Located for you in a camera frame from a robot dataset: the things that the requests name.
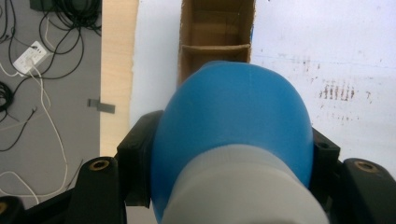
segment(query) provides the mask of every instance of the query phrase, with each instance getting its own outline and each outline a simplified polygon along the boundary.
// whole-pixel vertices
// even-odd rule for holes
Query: cardboard shelf
[[[183,0],[178,84],[211,61],[248,62],[254,0]]]

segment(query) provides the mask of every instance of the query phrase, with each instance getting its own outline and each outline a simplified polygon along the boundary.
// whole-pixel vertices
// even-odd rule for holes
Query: wooden panel
[[[132,56],[138,1],[103,1],[101,101],[116,106],[101,114],[100,154],[114,156],[129,132]]]

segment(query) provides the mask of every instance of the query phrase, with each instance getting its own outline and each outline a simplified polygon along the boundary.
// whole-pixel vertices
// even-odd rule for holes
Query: white cable
[[[30,194],[30,195],[29,195],[29,194],[28,194],[28,195],[25,195],[25,194],[11,194],[11,193],[4,192],[2,189],[0,189],[0,192],[3,193],[3,194],[5,194],[5,195],[8,195],[8,196],[17,196],[17,197],[22,197],[22,198],[49,197],[49,196],[52,196],[52,195],[54,195],[54,194],[59,193],[59,192],[64,188],[64,186],[65,186],[66,178],[67,178],[67,172],[68,172],[68,163],[67,163],[67,158],[66,158],[65,153],[64,153],[64,144],[63,144],[62,139],[61,139],[61,136],[59,135],[59,132],[58,132],[56,126],[55,126],[55,123],[53,122],[52,117],[50,116],[49,111],[47,110],[47,108],[46,108],[45,105],[44,105],[44,100],[43,100],[43,99],[44,99],[44,91],[45,91],[45,90],[44,90],[43,78],[42,78],[40,72],[37,70],[37,68],[35,68],[34,66],[33,66],[33,68],[35,69],[35,71],[37,72],[37,74],[38,74],[38,76],[39,76],[39,78],[40,78],[39,86],[40,86],[40,89],[41,89],[41,91],[40,91],[40,101],[41,101],[41,105],[43,106],[43,109],[44,109],[45,113],[47,114],[47,117],[49,118],[49,121],[50,121],[50,123],[51,123],[51,125],[52,125],[53,130],[54,130],[55,133],[56,133],[56,136],[57,136],[57,138],[58,138],[59,144],[60,144],[60,146],[61,146],[62,155],[63,155],[63,157],[64,157],[65,171],[64,171],[64,181],[63,181],[62,185],[61,185],[57,190],[53,191],[52,193],[48,193],[48,194],[35,194],[35,193],[32,191],[32,189],[22,180],[22,178],[21,178],[20,176],[18,176],[18,175],[17,175],[16,173],[14,173],[14,172],[7,171],[7,172],[3,172],[2,174],[0,174],[0,177],[1,177],[2,175],[5,175],[5,174],[13,174],[13,175],[15,175],[15,176],[22,182],[22,184],[25,185],[26,188],[28,188],[28,189],[31,191],[32,194]],[[34,80],[37,81],[37,79],[36,79],[32,74],[30,74],[30,75],[31,75],[31,77],[32,77]]]
[[[55,49],[55,47],[53,47],[53,45],[48,40],[49,24],[50,24],[50,18],[47,17],[47,28],[46,28],[45,39],[46,39],[47,43],[52,47],[52,49]]]
[[[17,177],[17,178],[21,181],[21,183],[22,183],[27,189],[29,189],[29,191],[32,193],[32,196],[35,198],[35,202],[36,202],[37,204],[40,203],[40,201],[38,200],[37,195],[35,195],[35,192],[32,190],[32,188],[29,187],[28,184],[26,184],[26,182],[25,182],[19,175],[17,175],[17,174],[16,174],[15,172],[13,172],[13,171],[5,171],[5,172],[3,172],[2,174],[0,174],[0,177],[3,176],[3,175],[14,175],[15,177]],[[3,193],[3,194],[5,194],[5,195],[8,195],[8,196],[18,196],[18,195],[8,194],[8,193],[4,192],[2,189],[0,189],[0,192]]]
[[[3,65],[1,63],[0,63],[0,68],[1,68],[1,70],[3,70],[4,74],[6,74],[6,76],[8,76],[8,77],[15,77],[15,76],[26,77],[25,74],[22,74],[22,73],[20,73],[18,71],[15,74],[8,73],[6,71],[6,69],[4,69],[4,67],[3,67]]]
[[[34,80],[35,80],[35,82],[40,86],[40,82],[39,82],[36,78],[34,78]],[[50,104],[50,98],[49,98],[49,95],[47,94],[46,90],[44,90],[44,94],[46,95],[47,103],[48,103],[47,110],[50,110],[50,106],[51,106],[51,104]],[[40,114],[40,115],[37,115],[37,116],[35,116],[33,119],[30,119],[29,121],[33,121],[33,120],[35,120],[35,119],[39,119],[39,118],[40,118],[41,116],[43,116],[44,114],[45,114],[45,113]],[[19,122],[19,123],[13,124],[13,125],[9,125],[9,126],[7,126],[7,127],[1,128],[1,129],[0,129],[0,132],[5,131],[5,130],[8,130],[8,129],[11,129],[11,128],[15,128],[15,127],[18,127],[18,126],[21,126],[21,125],[24,125],[25,123],[26,123],[26,121],[24,121],[24,122]]]

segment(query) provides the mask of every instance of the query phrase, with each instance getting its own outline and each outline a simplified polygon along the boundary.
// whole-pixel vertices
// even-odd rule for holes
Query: blue balloon
[[[177,90],[155,135],[151,199],[157,220],[177,176],[197,155],[230,144],[260,147],[307,186],[313,142],[304,102],[285,78],[248,63],[208,63]]]

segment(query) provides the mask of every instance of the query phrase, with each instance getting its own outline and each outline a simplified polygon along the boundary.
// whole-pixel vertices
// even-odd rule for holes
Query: electrical wire
[[[37,79],[34,79],[34,81],[35,81],[38,85],[40,85],[40,82],[39,82]],[[49,98],[49,96],[48,96],[46,90],[44,90],[44,94],[46,95],[46,98],[47,98],[47,104],[48,104],[48,105],[47,105],[47,110],[50,111],[50,107],[51,107],[50,98]],[[31,118],[29,121],[33,121],[33,120],[35,120],[35,119],[39,119],[39,118],[42,117],[43,115],[45,115],[45,113],[36,115],[34,118]],[[19,123],[17,123],[17,124],[13,124],[13,125],[7,126],[7,127],[5,127],[5,128],[0,128],[0,132],[5,131],[5,130],[8,130],[8,129],[11,129],[11,128],[15,128],[15,127],[18,127],[18,126],[21,126],[21,125],[24,125],[24,124],[25,124],[25,122],[19,122]]]
[[[8,37],[8,35],[7,35],[7,38],[6,38],[5,40],[2,40],[2,42],[5,42],[6,40],[9,40],[9,43],[8,43],[8,60],[9,60],[9,63],[14,67],[14,69],[15,69],[16,71],[18,71],[20,74],[23,74],[21,71],[19,71],[19,70],[13,65],[13,59],[11,58],[11,49],[12,49],[11,46],[12,46],[12,44],[13,44],[13,40],[15,39],[16,41],[18,41],[18,42],[20,42],[20,43],[22,43],[22,42],[16,38],[16,33],[17,33],[17,28],[16,28],[16,27],[17,27],[17,20],[16,20],[16,14],[15,14],[15,7],[14,7],[14,5],[13,5],[13,3],[12,3],[11,0],[9,0],[9,4],[10,4],[11,12],[12,12],[13,26],[12,26],[12,28],[11,28],[11,36]],[[67,33],[64,35],[64,37],[61,39],[61,41],[60,41],[59,44],[57,45],[58,48],[59,48],[59,46],[61,45],[61,43],[63,43],[64,40],[68,37],[70,31],[67,32]],[[82,37],[81,37],[81,34],[78,34],[78,38],[76,39],[75,44],[74,44],[73,47],[72,47],[69,51],[67,51],[67,52],[70,52],[70,51],[77,45],[78,41],[79,41],[81,38],[82,38]],[[70,72],[66,73],[65,75],[61,75],[60,77],[66,77],[66,76],[70,75],[71,73],[73,73],[73,72],[77,69],[77,67],[80,65],[80,61],[82,61],[82,58],[83,58],[82,56],[83,56],[83,53],[81,53],[81,56],[79,57],[79,60],[78,60],[78,65],[76,65],[74,69],[72,69]],[[48,65],[48,67],[47,67],[47,69],[45,69],[43,72],[41,72],[41,75],[46,74],[46,73],[50,70],[50,68],[51,68],[51,66],[52,66],[52,64],[53,64],[54,59],[55,59],[55,55],[53,54],[53,55],[52,55],[52,58],[51,58],[51,60],[50,60],[50,63],[49,63],[49,65]]]
[[[7,28],[8,28],[8,15],[7,15],[7,0],[4,1],[4,5],[5,5],[5,9],[4,9],[4,15],[5,15],[5,25],[4,25],[4,30],[3,33],[0,35],[0,43],[3,42],[3,38],[6,36],[6,32],[7,32]],[[1,14],[0,14],[0,18],[3,16],[3,8],[1,7]]]
[[[30,46],[30,45],[28,45],[28,44],[23,43],[23,42],[20,41],[16,36],[13,36],[13,38],[14,38],[18,43],[24,45],[25,47],[32,48],[32,49],[37,49],[36,46]]]
[[[77,8],[73,0],[54,0],[54,10],[64,26],[73,29],[85,27],[89,30],[101,30],[96,25],[99,18],[100,0],[85,1],[83,8]]]
[[[81,36],[81,33],[79,33],[78,36],[79,36],[79,39],[81,40],[81,54],[80,54],[80,56],[79,56],[79,58],[78,58],[78,62],[77,62],[77,64],[76,64],[76,66],[75,66],[73,69],[71,69],[71,70],[68,71],[67,73],[65,73],[65,74],[63,74],[63,75],[60,75],[60,76],[58,76],[58,77],[42,77],[42,75],[43,75],[44,73],[46,73],[46,72],[50,69],[50,67],[52,66],[52,64],[53,64],[53,62],[54,62],[54,59],[55,59],[55,58],[54,58],[54,55],[55,55],[55,54],[52,54],[52,57],[51,57],[51,60],[50,60],[50,62],[49,62],[48,68],[47,68],[44,72],[42,72],[40,76],[38,76],[38,75],[33,75],[33,77],[39,78],[39,79],[52,79],[52,80],[54,80],[54,79],[61,79],[61,78],[70,76],[72,73],[74,73],[74,72],[78,69],[79,65],[81,64],[82,59],[83,59],[83,57],[84,57],[84,52],[85,52],[84,40],[83,40],[83,38],[82,38],[82,36]],[[62,41],[65,40],[66,37],[67,37],[67,34],[66,34],[66,35],[62,38],[62,40],[58,43],[58,45],[57,45],[56,48],[55,48],[55,51],[56,51],[57,48],[59,48],[60,44],[62,43]],[[12,44],[12,39],[10,40],[9,46],[8,46],[8,59],[9,59],[10,62],[12,62],[12,60],[11,60],[11,58],[10,58],[11,44]],[[27,77],[25,74],[23,74],[23,73],[21,73],[21,72],[18,72],[18,69],[16,69],[16,70],[17,70],[17,73],[16,73],[17,75],[20,75],[21,77],[25,77],[25,78],[24,78],[24,79],[17,85],[17,87],[15,88],[15,91],[14,91],[14,93],[13,93],[14,95],[17,93],[18,89],[21,87],[21,85],[22,85],[25,81],[27,81],[27,80],[29,80],[30,78],[32,78],[32,76]]]
[[[11,146],[7,147],[7,148],[0,148],[0,152],[9,151],[10,149],[12,149],[12,148],[18,143],[18,141],[20,140],[20,138],[21,138],[21,136],[22,136],[22,133],[23,133],[23,131],[24,131],[26,125],[27,125],[27,123],[28,123],[29,120],[32,118],[32,116],[33,116],[33,114],[34,114],[35,112],[36,112],[36,109],[33,109],[33,110],[32,110],[32,113],[31,113],[30,116],[29,116],[29,118],[24,122],[24,124],[23,124],[23,126],[22,126],[22,128],[21,128],[20,134],[18,134],[18,137],[17,137],[17,139],[14,141],[14,143],[13,143]]]
[[[4,74],[6,74],[6,76],[8,76],[8,77],[15,77],[15,76],[26,77],[25,74],[22,74],[22,73],[20,73],[18,71],[16,71],[15,74],[8,73],[6,71],[6,69],[4,69],[4,67],[3,67],[3,65],[1,63],[0,63],[0,68],[1,68],[1,70],[3,70]]]
[[[79,41],[80,38],[81,38],[80,28],[77,28],[77,30],[78,30],[78,38],[76,39],[76,41],[74,42],[74,44],[73,44],[69,49],[67,49],[67,50],[65,50],[65,51],[63,51],[63,52],[59,52],[59,51],[58,51],[58,49],[59,49],[59,47],[61,46],[61,44],[64,42],[64,40],[67,38],[67,36],[71,34],[71,32],[72,32],[74,29],[66,29],[66,30],[64,30],[64,31],[66,31],[66,34],[65,34],[64,37],[59,41],[59,43],[58,43],[58,45],[57,45],[57,48],[55,48],[55,49],[50,49],[50,46],[48,46],[48,45],[46,44],[46,42],[44,41],[44,40],[45,40],[45,37],[43,37],[42,31],[41,31],[41,27],[43,26],[43,21],[44,21],[44,19],[46,19],[46,18],[48,17],[48,14],[49,14],[48,12],[44,14],[43,18],[41,19],[41,21],[40,21],[40,23],[39,23],[39,25],[38,25],[38,33],[40,34],[40,40],[41,40],[41,42],[44,44],[44,46],[46,47],[46,49],[48,49],[50,52],[52,52],[52,53],[54,53],[54,54],[66,54],[66,53],[69,53],[70,51],[72,51],[72,50],[76,47],[78,41]]]
[[[4,116],[0,119],[0,123],[7,117],[7,112],[4,113]]]
[[[0,81],[0,112],[7,111],[14,101],[14,94],[6,83]]]
[[[75,178],[76,178],[76,176],[77,176],[79,170],[81,169],[81,166],[82,166],[82,163],[83,163],[83,162],[84,162],[84,160],[81,160],[81,162],[79,163],[79,166],[78,166],[77,170],[75,171],[75,173],[74,173],[72,179],[70,180],[69,184],[66,186],[66,190],[69,190],[69,189],[70,189],[70,186],[73,184],[73,181],[75,180]]]
[[[57,194],[57,193],[61,192],[64,189],[65,183],[66,183],[66,178],[67,178],[67,173],[68,173],[68,162],[67,162],[67,158],[66,158],[65,153],[64,153],[64,144],[62,142],[61,136],[59,135],[58,129],[56,128],[56,125],[53,122],[52,117],[51,117],[49,111],[47,110],[47,108],[45,107],[45,104],[44,104],[44,91],[45,90],[44,90],[43,78],[41,78],[41,74],[37,70],[37,68],[35,68],[34,66],[33,66],[33,68],[37,72],[37,75],[40,77],[39,83],[40,83],[40,102],[41,102],[41,105],[43,106],[43,109],[44,109],[44,111],[45,111],[45,113],[46,113],[46,115],[47,115],[47,117],[49,119],[49,122],[51,123],[51,126],[52,126],[52,128],[53,128],[53,130],[54,130],[54,132],[55,132],[55,134],[57,136],[57,139],[59,141],[59,145],[61,147],[62,156],[63,156],[63,159],[64,159],[64,166],[65,166],[65,169],[64,169],[64,180],[63,180],[62,185],[58,189],[56,189],[55,191],[53,191],[51,193],[47,193],[47,194],[36,194],[36,193],[33,192],[33,190],[26,184],[26,182],[18,174],[16,174],[15,172],[6,171],[6,172],[3,172],[2,174],[0,174],[0,177],[3,176],[3,175],[6,175],[6,174],[15,175],[22,182],[22,184],[26,188],[29,189],[31,194],[12,194],[12,193],[8,193],[8,192],[3,191],[1,188],[0,188],[0,192],[5,194],[5,195],[7,195],[7,196],[17,196],[17,197],[22,197],[22,198],[34,197],[36,199],[37,203],[39,203],[39,200],[38,200],[39,197],[49,197],[49,196],[52,196],[54,194]],[[31,75],[31,77],[34,80],[38,81],[37,78],[35,78],[35,76],[33,76],[32,74],[30,74],[30,75]]]
[[[50,29],[49,26],[50,26],[50,18],[47,17],[47,26],[46,26],[45,39],[46,39],[47,43],[52,47],[52,49],[55,49],[55,47],[53,47],[53,45],[49,41],[49,37],[48,37],[48,33],[49,33],[49,29]]]

